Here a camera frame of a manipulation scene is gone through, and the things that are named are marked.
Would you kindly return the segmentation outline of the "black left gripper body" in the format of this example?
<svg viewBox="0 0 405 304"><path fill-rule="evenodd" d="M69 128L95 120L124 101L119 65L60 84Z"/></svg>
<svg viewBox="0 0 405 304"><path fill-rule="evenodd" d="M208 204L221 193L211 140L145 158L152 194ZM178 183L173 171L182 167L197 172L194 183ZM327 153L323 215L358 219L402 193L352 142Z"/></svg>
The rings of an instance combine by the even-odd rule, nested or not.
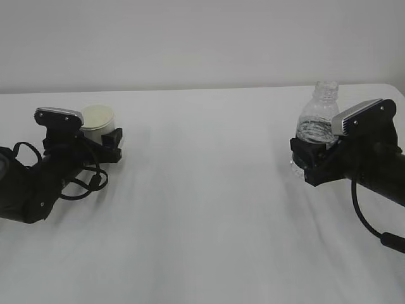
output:
<svg viewBox="0 0 405 304"><path fill-rule="evenodd" d="M35 177L76 177L83 170L103 174L96 156L98 143L86 138L80 128L45 128L44 157L34 165Z"/></svg>

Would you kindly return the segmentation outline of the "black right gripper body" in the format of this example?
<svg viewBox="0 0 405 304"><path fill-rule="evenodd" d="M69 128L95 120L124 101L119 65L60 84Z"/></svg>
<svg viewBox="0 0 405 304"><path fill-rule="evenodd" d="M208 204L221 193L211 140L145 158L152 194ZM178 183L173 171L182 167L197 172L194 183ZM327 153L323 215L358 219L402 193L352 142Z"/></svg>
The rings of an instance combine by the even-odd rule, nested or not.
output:
<svg viewBox="0 0 405 304"><path fill-rule="evenodd" d="M404 153L398 144L396 103L383 99L356 127L353 136L337 136L326 156L334 181L349 179L370 190L404 189Z"/></svg>

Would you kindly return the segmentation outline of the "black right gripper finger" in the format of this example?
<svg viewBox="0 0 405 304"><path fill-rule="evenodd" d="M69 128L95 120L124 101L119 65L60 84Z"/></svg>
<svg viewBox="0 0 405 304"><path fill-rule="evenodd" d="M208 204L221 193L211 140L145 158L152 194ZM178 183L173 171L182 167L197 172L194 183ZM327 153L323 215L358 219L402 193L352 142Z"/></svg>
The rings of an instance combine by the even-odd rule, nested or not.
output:
<svg viewBox="0 0 405 304"><path fill-rule="evenodd" d="M313 144L297 137L290 139L290 148L294 163L304 171L304 180L312 186L319 186L335 180L333 172L329 170L327 145Z"/></svg>

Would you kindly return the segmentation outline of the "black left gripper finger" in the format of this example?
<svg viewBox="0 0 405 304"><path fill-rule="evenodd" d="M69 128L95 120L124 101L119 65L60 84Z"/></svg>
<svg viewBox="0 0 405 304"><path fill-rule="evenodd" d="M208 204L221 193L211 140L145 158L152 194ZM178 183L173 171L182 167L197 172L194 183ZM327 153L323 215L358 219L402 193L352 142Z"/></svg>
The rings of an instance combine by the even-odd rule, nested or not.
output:
<svg viewBox="0 0 405 304"><path fill-rule="evenodd" d="M116 128L101 136L101 144L96 144L96 156L100 163L118 163L122 158L119 144L123 137L123 129Z"/></svg>

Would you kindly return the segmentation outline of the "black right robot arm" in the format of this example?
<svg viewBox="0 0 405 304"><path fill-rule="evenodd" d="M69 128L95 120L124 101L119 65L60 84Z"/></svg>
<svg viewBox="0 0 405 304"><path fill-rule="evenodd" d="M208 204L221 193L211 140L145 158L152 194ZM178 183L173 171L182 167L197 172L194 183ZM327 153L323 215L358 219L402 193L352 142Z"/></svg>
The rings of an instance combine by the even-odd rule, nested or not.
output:
<svg viewBox="0 0 405 304"><path fill-rule="evenodd" d="M312 186L350 179L400 205L404 204L404 155L398 145L391 99L363 101L332 119L338 141L330 148L294 137L293 157Z"/></svg>

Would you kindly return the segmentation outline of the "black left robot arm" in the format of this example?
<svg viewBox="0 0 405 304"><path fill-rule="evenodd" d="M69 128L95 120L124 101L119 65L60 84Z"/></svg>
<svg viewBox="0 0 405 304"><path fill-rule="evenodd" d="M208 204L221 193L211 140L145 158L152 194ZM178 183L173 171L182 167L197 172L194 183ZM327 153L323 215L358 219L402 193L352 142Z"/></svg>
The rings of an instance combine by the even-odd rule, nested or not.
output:
<svg viewBox="0 0 405 304"><path fill-rule="evenodd" d="M85 136L84 117L78 111L37 108L37 124L46 128L44 152L28 142L1 148L1 218L32 224L44 220L58 199L82 200L108 184L103 163L122 158L121 128L101 135L101 142ZM21 146L30 148L37 163L18 161Z"/></svg>

